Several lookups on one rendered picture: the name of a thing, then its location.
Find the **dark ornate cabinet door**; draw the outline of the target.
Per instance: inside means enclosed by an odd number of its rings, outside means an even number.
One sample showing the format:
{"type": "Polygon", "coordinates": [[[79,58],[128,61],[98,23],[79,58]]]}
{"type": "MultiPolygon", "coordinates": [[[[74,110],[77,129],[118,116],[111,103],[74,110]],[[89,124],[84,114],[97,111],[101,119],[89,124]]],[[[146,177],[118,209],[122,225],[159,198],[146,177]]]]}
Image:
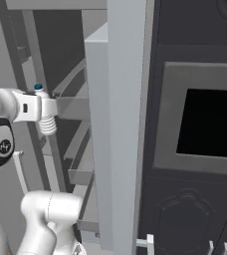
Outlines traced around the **dark ornate cabinet door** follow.
{"type": "Polygon", "coordinates": [[[154,237],[155,255],[207,255],[226,220],[226,183],[145,180],[138,236],[154,237]]]}

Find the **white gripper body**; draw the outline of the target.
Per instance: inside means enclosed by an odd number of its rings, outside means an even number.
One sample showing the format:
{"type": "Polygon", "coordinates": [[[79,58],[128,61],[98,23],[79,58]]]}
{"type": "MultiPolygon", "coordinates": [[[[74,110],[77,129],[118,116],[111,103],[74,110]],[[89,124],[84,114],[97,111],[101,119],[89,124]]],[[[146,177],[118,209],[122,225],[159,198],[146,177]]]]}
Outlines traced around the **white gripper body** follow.
{"type": "Polygon", "coordinates": [[[54,99],[41,99],[41,118],[51,118],[58,114],[57,102],[54,99]]]}

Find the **grey freezer door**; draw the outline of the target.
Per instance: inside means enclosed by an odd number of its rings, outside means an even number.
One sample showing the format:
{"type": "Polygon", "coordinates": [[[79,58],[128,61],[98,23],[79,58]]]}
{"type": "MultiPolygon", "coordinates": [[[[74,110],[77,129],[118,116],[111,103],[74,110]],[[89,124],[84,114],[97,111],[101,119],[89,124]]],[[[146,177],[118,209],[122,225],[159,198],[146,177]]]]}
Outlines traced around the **grey freezer door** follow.
{"type": "Polygon", "coordinates": [[[86,43],[101,246],[135,255],[153,0],[57,0],[60,10],[106,10],[86,43]]]}

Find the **clear water bottle blue cap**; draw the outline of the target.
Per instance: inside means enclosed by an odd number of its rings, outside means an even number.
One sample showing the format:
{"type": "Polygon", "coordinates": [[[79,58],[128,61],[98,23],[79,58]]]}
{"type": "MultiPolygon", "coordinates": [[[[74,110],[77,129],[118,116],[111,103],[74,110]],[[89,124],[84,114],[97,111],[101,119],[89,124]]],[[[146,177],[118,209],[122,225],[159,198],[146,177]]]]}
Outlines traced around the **clear water bottle blue cap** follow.
{"type": "MultiPolygon", "coordinates": [[[[34,91],[37,97],[41,99],[50,99],[50,96],[44,91],[43,85],[42,84],[36,84],[34,86],[34,91]]],[[[39,130],[41,134],[43,135],[52,135],[55,134],[57,131],[57,125],[55,121],[55,117],[51,118],[41,118],[40,114],[40,119],[38,121],[39,125],[39,130]]]]}

